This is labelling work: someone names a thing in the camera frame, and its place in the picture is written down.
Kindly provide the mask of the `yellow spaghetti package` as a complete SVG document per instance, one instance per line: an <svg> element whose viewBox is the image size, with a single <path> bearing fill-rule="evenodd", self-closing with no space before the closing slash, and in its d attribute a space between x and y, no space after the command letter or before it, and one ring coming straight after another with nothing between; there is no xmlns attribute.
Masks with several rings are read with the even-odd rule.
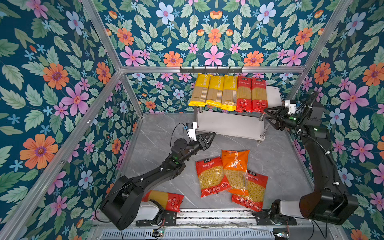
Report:
<svg viewBox="0 0 384 240"><path fill-rule="evenodd" d="M221 102L222 110L233 112L237 109L237 84L237 77L225 75Z"/></svg>
<svg viewBox="0 0 384 240"><path fill-rule="evenodd" d="M210 79L211 75L198 74L189 106L204 107L206 105Z"/></svg>
<svg viewBox="0 0 384 240"><path fill-rule="evenodd" d="M224 76L211 76L207 93L206 104L216 108L222 105L222 95L224 89Z"/></svg>

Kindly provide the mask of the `red spaghetti package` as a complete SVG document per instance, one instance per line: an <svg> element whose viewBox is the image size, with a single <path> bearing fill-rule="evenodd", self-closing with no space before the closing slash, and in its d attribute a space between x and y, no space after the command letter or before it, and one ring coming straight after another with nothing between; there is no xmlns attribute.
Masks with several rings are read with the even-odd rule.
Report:
<svg viewBox="0 0 384 240"><path fill-rule="evenodd" d="M263 113L268 108L266 81L259 78L252 78L251 86L252 111Z"/></svg>
<svg viewBox="0 0 384 240"><path fill-rule="evenodd" d="M239 76L237 84L237 112L251 113L252 112L252 79Z"/></svg>
<svg viewBox="0 0 384 240"><path fill-rule="evenodd" d="M154 200L166 211L180 212L184 197L184 195L180 194L152 190L143 197L142 202Z"/></svg>

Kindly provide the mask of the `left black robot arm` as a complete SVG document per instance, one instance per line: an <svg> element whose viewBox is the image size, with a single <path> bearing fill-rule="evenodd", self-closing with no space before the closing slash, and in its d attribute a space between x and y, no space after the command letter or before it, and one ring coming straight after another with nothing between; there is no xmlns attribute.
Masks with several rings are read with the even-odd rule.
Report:
<svg viewBox="0 0 384 240"><path fill-rule="evenodd" d="M137 177L118 178L100 205L101 212L117 227L126 229L137 217L143 197L158 185L179 176L185 169L185 161L198 151L210 148L216 133L205 133L187 142L177 139L171 153L157 168Z"/></svg>

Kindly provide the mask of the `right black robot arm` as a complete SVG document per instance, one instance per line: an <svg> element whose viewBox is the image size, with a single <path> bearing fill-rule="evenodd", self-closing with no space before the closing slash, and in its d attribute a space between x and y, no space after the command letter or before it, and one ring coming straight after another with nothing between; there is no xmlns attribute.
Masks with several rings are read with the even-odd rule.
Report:
<svg viewBox="0 0 384 240"><path fill-rule="evenodd" d="M349 194L338 173L331 151L329 130L322 125L325 106L313 92L300 106L286 101L279 107L264 110L266 120L276 130L293 130L307 150L312 164L314 191L298 201L275 200L266 218L273 224L290 224L294 219L308 219L342 225L358 208L358 199Z"/></svg>

